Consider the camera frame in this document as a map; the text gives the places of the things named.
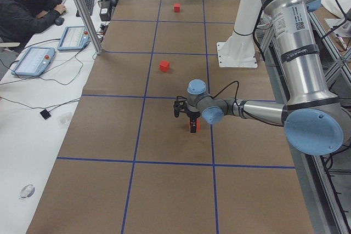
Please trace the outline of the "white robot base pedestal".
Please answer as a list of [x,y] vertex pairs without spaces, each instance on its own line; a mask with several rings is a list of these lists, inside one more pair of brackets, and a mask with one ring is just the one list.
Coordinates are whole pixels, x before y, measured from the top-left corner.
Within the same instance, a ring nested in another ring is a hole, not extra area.
[[240,0],[232,35],[217,43],[219,67],[257,68],[253,32],[261,7],[261,0]]

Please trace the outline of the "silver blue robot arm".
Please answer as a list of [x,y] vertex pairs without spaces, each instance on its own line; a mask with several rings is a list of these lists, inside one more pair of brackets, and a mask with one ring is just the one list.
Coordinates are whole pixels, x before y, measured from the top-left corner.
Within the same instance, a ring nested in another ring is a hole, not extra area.
[[333,153],[345,145],[350,140],[350,113],[327,87],[308,17],[310,11],[320,7],[320,2],[261,0],[278,43],[290,94],[287,103],[220,99],[207,93],[204,81],[195,79],[188,85],[187,98],[174,104],[175,115],[186,113],[192,132],[196,131],[199,117],[216,124],[227,115],[282,126],[291,146],[313,156]]

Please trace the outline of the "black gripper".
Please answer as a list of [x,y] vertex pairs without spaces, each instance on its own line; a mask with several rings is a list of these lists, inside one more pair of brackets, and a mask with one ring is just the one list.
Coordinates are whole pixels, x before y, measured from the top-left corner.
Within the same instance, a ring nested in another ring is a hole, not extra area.
[[200,117],[200,112],[191,111],[189,109],[186,110],[186,115],[190,119],[190,132],[196,133],[197,132],[197,119]]

